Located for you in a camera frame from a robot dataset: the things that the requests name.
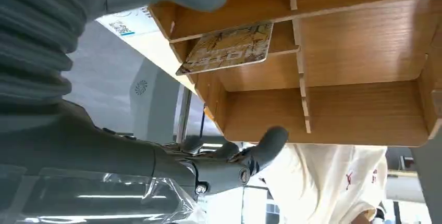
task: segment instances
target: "wooden shelf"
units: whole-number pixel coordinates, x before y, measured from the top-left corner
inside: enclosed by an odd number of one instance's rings
[[[169,9],[175,18],[173,31],[167,35],[172,42],[179,42],[199,38],[208,32],[260,21],[287,21],[295,17],[330,14],[394,1],[401,0],[297,0],[297,10],[291,10],[290,0],[228,0],[224,7],[213,13],[177,6],[173,10]],[[165,28],[170,29],[171,20],[164,21],[168,22]]]
[[[269,56],[262,63],[214,73],[228,92],[299,88],[296,54]]]
[[[280,125],[293,143],[420,146],[442,128],[442,0],[228,0],[213,13],[161,2],[150,10],[179,61],[204,34],[275,23],[266,61],[189,76],[228,140],[257,142]]]
[[[411,0],[300,20],[308,86],[416,79],[442,0]]]
[[[280,125],[294,143],[419,146],[428,133],[415,88],[414,81],[311,88],[311,134],[298,89],[228,93],[224,135],[257,142],[267,128]]]

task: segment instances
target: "wood grain surface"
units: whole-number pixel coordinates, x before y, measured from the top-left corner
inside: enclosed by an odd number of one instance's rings
[[[416,79],[442,0],[414,0],[301,20],[308,86]]]
[[[177,6],[170,40],[183,41],[260,21],[287,21],[294,17],[330,14],[393,1],[398,0],[297,0],[297,9],[291,10],[290,0],[227,0],[222,8],[212,13]]]
[[[214,71],[227,91],[298,88],[296,54],[268,56],[258,64]]]
[[[305,131],[298,89],[229,93],[224,134],[231,141],[256,142],[267,128],[280,125],[292,143],[420,146],[428,134],[415,86],[409,81],[315,88],[311,134]],[[371,90],[377,95],[367,96]]]

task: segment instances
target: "screw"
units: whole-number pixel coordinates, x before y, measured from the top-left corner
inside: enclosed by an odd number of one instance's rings
[[[204,194],[207,191],[207,187],[204,185],[198,185],[197,188],[195,189],[195,192],[197,194]]]

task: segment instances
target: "metal pole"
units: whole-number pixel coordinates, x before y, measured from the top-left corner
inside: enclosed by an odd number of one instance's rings
[[[182,143],[186,138],[187,119],[189,118],[190,100],[192,92],[184,87],[182,92],[181,110],[178,119],[177,143]]]

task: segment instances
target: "red logo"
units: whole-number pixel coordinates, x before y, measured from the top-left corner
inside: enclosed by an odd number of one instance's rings
[[[374,184],[376,182],[376,178],[377,178],[377,169],[375,169],[373,171],[373,175],[372,175],[372,183]]]
[[[347,177],[347,187],[346,187],[346,190],[348,190],[348,186],[350,186],[351,185],[351,175],[353,174],[353,172],[351,172],[349,175],[346,175],[346,177]]]

